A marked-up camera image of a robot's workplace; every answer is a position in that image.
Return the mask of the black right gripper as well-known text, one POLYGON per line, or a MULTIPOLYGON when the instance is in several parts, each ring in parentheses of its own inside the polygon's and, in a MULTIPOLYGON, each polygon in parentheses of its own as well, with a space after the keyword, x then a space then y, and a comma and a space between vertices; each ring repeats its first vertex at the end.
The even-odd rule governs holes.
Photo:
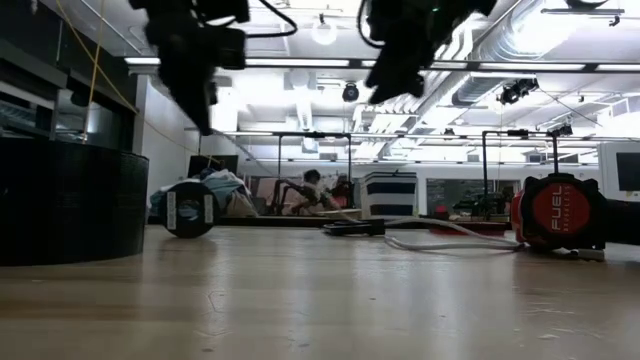
POLYGON ((472 14, 489 16, 498 0, 367 0, 367 44, 382 49, 400 31, 416 32, 431 47, 384 47, 366 79, 374 91, 370 104, 381 104, 399 95, 424 95, 422 67, 433 63, 433 48, 448 43, 453 31, 472 14))

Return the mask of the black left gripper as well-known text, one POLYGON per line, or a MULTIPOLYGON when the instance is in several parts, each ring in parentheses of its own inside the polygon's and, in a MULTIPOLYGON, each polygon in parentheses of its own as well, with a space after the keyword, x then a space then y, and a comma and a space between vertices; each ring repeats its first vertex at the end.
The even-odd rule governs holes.
POLYGON ((161 60, 159 77, 201 135, 212 135, 210 68, 218 65, 218 35, 228 25, 212 20, 249 20, 247 0, 130 0, 147 14, 144 32, 161 60))

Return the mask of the black plastic cord spool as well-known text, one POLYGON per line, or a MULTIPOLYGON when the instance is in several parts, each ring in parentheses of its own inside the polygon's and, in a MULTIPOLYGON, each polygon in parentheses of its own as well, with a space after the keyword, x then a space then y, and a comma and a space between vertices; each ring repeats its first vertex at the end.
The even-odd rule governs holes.
POLYGON ((218 223, 220 207, 214 193, 205 185, 183 182, 163 193, 158 216, 174 236, 193 239, 206 234, 218 223))

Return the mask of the black monitor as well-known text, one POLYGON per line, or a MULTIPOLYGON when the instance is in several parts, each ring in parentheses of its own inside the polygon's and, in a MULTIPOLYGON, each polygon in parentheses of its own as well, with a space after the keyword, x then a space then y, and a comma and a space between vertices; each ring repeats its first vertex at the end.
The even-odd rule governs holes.
POLYGON ((227 169, 229 172, 236 173, 238 169, 238 156, 192 155, 189 160, 187 176, 194 177, 199 175, 206 168, 212 168, 214 170, 227 169))

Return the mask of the long ceiling light bar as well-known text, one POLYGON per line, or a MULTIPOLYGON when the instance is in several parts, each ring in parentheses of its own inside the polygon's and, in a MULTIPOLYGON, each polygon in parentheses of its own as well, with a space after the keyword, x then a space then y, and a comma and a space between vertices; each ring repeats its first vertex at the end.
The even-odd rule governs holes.
MULTIPOLYGON (((268 58, 246 60, 247 68, 336 68, 370 69, 375 60, 329 58, 268 58)), ((425 70, 480 72, 549 72, 549 73, 640 73, 640 63, 539 62, 539 61, 473 61, 436 60, 425 70)))

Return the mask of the pile of clothes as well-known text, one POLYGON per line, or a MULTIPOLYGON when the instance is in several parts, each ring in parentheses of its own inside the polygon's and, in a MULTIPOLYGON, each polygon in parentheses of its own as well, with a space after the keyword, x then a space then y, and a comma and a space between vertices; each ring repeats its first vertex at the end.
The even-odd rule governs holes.
POLYGON ((177 184, 181 183, 196 183, 207 187, 216 196, 224 216, 258 216, 245 183, 228 169, 216 171, 207 168, 199 175, 177 182, 177 184))

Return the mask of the white navy striped bin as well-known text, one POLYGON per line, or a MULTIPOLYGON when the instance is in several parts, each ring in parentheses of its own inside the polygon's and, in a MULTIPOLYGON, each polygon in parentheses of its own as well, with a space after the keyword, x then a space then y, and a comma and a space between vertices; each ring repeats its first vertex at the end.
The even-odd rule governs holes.
POLYGON ((411 217, 416 207, 415 172, 371 172, 360 180, 360 201, 365 219, 411 217))

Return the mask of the person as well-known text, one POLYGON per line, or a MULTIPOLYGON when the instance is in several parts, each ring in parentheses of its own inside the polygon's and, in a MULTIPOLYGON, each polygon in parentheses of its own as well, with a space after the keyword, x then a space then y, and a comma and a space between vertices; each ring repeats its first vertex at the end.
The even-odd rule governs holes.
POLYGON ((339 210, 341 206, 327 190, 319 187, 321 175, 316 169, 303 174, 302 192, 287 208, 289 215, 316 216, 320 212, 339 210))

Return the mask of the large black round container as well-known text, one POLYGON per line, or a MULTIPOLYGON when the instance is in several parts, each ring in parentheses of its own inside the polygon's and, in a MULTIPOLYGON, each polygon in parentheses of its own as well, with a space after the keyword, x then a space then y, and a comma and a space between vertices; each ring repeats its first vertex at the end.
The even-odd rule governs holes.
POLYGON ((148 172, 129 152, 0 138, 0 266, 141 253, 148 172))

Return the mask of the black C-clamp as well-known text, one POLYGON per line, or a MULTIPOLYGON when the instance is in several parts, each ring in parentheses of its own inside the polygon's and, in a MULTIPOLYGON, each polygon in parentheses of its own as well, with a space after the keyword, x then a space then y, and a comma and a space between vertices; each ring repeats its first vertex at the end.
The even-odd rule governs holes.
POLYGON ((342 220, 322 226, 322 230, 331 236, 380 236, 386 233, 382 219, 342 220))

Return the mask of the red black flat tool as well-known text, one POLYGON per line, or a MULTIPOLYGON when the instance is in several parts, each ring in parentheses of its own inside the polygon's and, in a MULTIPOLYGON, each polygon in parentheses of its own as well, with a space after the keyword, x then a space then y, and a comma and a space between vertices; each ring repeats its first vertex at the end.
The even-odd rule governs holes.
MULTIPOLYGON (((481 235, 499 237, 511 229, 511 226, 504 222, 455 222, 455 225, 481 235)), ((439 235, 464 235, 464 232, 441 225, 433 225, 429 228, 429 231, 439 235)))

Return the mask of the white cabinet with screen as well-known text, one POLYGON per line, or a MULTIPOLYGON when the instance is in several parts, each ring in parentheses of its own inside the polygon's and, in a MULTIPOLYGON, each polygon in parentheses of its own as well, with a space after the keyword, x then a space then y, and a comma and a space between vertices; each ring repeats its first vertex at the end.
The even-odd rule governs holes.
POLYGON ((640 142, 606 142, 597 150, 604 197, 640 202, 640 142))

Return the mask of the black metal gantry frame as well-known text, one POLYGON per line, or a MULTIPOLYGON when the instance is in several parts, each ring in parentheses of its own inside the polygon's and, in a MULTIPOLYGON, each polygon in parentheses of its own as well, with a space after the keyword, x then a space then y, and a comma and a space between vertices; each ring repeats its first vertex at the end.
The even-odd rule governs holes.
POLYGON ((482 146, 482 169, 483 169, 483 199, 482 210, 484 211, 484 219, 489 221, 491 219, 491 206, 489 204, 489 187, 488 187, 488 160, 487 160, 487 137, 490 135, 497 135, 501 138, 503 135, 507 137, 519 137, 527 138, 529 131, 526 129, 514 129, 514 130, 485 130, 481 133, 481 146, 482 146))
POLYGON ((284 137, 302 137, 302 138, 310 138, 310 139, 328 139, 328 138, 346 138, 348 141, 347 145, 347 155, 348 155, 348 182, 352 182, 352 135, 350 133, 344 132, 319 132, 319 131, 280 131, 274 132, 273 136, 278 138, 278 155, 277 155, 277 181, 275 184, 275 191, 272 198, 272 202, 269 205, 268 209, 272 215, 280 215, 282 213, 281 208, 281 199, 280 199, 280 189, 281 184, 283 183, 282 177, 282 141, 284 137))

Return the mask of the silver ventilation duct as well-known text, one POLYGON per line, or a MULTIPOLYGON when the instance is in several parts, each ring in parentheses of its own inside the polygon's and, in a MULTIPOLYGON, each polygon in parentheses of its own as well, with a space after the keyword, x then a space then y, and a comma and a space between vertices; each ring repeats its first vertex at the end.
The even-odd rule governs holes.
POLYGON ((473 60, 535 61, 576 30, 569 17, 543 14, 545 0, 524 0, 477 47, 473 60))

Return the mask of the black metal table frame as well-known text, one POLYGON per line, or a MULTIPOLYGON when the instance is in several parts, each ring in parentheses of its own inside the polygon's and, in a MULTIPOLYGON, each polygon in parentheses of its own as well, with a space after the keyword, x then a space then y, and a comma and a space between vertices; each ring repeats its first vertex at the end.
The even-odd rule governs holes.
MULTIPOLYGON (((228 218, 223 217, 217 221, 219 226, 245 226, 245 227, 300 227, 300 228, 320 228, 326 224, 332 224, 336 219, 326 217, 288 217, 288 216, 261 216, 249 218, 228 218)), ((469 230, 511 230, 510 223, 504 222, 456 222, 456 225, 469 230)), ((392 224, 394 229, 427 229, 434 227, 434 224, 424 223, 424 218, 420 222, 410 220, 401 224, 392 224)))

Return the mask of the red black cordless drill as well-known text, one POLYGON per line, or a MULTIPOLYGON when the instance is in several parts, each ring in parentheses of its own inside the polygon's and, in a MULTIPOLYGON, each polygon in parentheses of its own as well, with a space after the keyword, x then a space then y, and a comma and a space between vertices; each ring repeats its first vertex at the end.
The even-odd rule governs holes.
POLYGON ((596 180, 568 173, 528 177, 512 199, 511 226, 534 251, 601 262, 608 242, 640 246, 640 202, 607 199, 596 180))

